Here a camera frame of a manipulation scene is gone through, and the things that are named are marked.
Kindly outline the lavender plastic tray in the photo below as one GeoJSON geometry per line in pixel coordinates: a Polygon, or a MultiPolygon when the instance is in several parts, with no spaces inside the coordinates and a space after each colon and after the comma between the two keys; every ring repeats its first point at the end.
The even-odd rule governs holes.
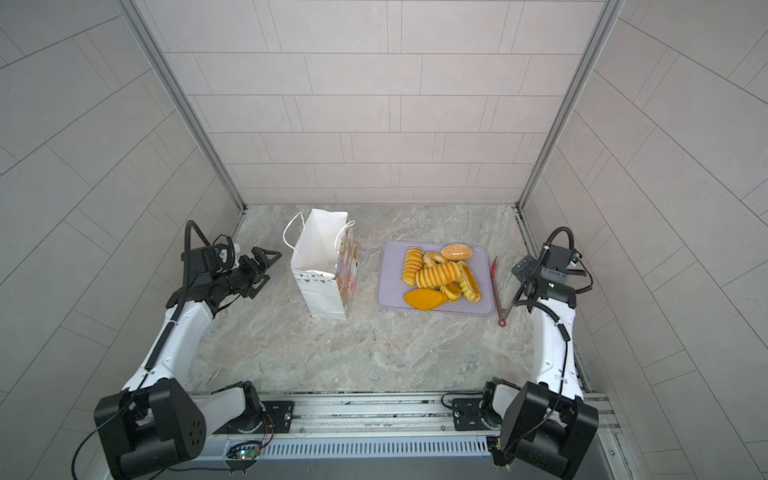
{"type": "MultiPolygon", "coordinates": [[[[401,279],[406,253],[412,247],[418,247],[424,252],[439,253],[444,244],[415,241],[390,241],[384,244],[377,290],[377,303],[382,308],[413,311],[413,308],[404,300],[404,295],[415,287],[407,286],[401,279]]],[[[488,253],[480,246],[471,245],[470,248],[473,256],[467,260],[467,264],[478,283],[482,294],[481,300],[469,302],[462,297],[456,302],[442,304],[431,310],[431,313],[455,313],[468,316],[489,316],[496,313],[488,253]]]]}

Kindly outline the white cartoon animal paper bag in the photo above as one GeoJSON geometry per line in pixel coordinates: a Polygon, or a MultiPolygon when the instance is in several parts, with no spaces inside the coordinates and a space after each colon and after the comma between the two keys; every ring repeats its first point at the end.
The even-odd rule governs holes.
{"type": "Polygon", "coordinates": [[[358,273],[355,221],[344,211],[297,213],[283,230],[290,268],[314,318],[344,320],[358,273]]]}

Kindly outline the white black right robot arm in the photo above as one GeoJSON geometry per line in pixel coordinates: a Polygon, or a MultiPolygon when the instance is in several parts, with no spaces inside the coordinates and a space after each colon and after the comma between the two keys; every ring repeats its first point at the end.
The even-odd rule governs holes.
{"type": "Polygon", "coordinates": [[[488,441],[495,465],[521,460],[559,479],[575,477],[598,430],[597,410],[584,401],[573,346],[577,297],[567,283],[585,276],[570,228],[554,229],[537,256],[511,270],[519,280],[512,304],[524,308],[534,327],[532,378],[521,386],[492,380],[481,411],[499,427],[488,441]]]}

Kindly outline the orange oval bread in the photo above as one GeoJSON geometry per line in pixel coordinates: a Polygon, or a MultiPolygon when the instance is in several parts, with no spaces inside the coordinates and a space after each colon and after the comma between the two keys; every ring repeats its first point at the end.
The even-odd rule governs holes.
{"type": "Polygon", "coordinates": [[[404,300],[414,309],[430,311],[446,303],[448,298],[442,291],[419,288],[407,292],[404,295],[404,300]]]}

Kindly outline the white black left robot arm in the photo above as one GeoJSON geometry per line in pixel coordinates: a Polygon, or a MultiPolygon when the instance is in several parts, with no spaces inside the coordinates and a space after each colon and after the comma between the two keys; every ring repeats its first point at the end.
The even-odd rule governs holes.
{"type": "Polygon", "coordinates": [[[135,374],[94,410],[93,433],[112,478],[157,477],[197,458],[209,432],[264,418],[249,381],[199,397],[187,391],[186,380],[203,334],[230,305],[226,299],[255,298],[281,256],[259,247],[241,254],[230,236],[210,242],[195,221],[187,221],[182,285],[166,303],[160,332],[135,374]]]}

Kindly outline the red steel kitchen tongs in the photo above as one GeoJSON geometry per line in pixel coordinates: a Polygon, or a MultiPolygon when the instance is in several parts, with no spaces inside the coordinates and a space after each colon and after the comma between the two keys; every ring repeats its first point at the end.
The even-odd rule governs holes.
{"type": "Polygon", "coordinates": [[[490,270],[490,278],[491,278],[491,285],[492,285],[493,295],[494,295],[495,309],[498,317],[497,324],[500,328],[505,328],[507,326],[507,319],[509,317],[509,314],[519,302],[519,297],[522,295],[523,286],[519,285],[518,292],[515,294],[515,297],[511,301],[510,305],[508,307],[503,308],[501,306],[501,297],[500,297],[498,284],[496,280],[496,271],[498,267],[498,262],[499,262],[498,258],[495,258],[493,260],[493,263],[491,265],[491,270],[490,270]]]}

